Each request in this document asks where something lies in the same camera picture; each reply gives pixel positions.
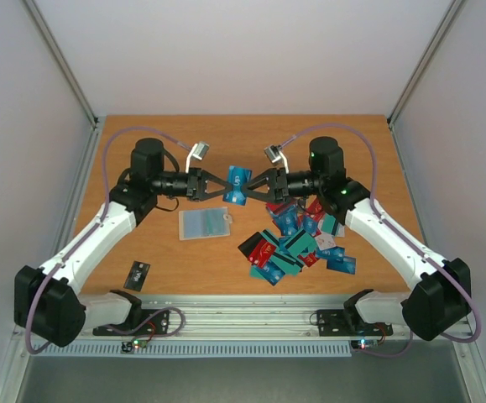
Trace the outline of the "beige card holder wallet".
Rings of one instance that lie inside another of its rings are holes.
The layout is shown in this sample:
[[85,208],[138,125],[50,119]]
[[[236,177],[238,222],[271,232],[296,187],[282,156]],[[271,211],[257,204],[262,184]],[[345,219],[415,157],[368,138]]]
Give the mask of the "beige card holder wallet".
[[179,240],[229,236],[233,218],[226,207],[179,212]]

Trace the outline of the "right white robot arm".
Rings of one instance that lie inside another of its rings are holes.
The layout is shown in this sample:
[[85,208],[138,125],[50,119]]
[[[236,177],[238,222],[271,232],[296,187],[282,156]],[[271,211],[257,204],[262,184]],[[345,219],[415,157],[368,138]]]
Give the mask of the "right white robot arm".
[[407,326],[431,341],[474,311],[468,265],[419,242],[386,213],[372,191],[349,178],[334,138],[318,137],[309,143],[307,171],[271,168],[242,189],[262,202],[315,196],[325,213],[361,236],[400,274],[409,288],[406,293],[364,290],[345,301],[344,321],[352,332],[383,322]]

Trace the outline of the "blue VIP card handed over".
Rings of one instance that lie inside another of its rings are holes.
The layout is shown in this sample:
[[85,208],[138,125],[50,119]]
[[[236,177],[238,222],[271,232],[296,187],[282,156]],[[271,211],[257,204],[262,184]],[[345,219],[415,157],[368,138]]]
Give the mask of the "blue VIP card handed over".
[[247,196],[243,193],[242,186],[248,183],[251,180],[251,177],[252,171],[250,169],[230,165],[227,182],[230,183],[233,188],[222,197],[222,200],[239,206],[245,206]]

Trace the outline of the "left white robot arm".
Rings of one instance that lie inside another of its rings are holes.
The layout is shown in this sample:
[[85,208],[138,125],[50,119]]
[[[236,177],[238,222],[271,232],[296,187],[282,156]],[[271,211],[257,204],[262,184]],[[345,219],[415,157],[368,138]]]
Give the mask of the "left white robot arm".
[[96,216],[38,269],[24,266],[16,274],[14,321],[25,330],[29,353],[41,351],[32,344],[34,335],[64,347],[87,328],[112,325],[133,334],[142,327],[138,298],[120,290],[85,298],[81,289],[113,247],[157,207],[159,196],[198,202],[232,190],[230,183],[201,168],[167,171],[165,160],[171,157],[162,141],[140,139],[130,155],[130,166],[106,191]]

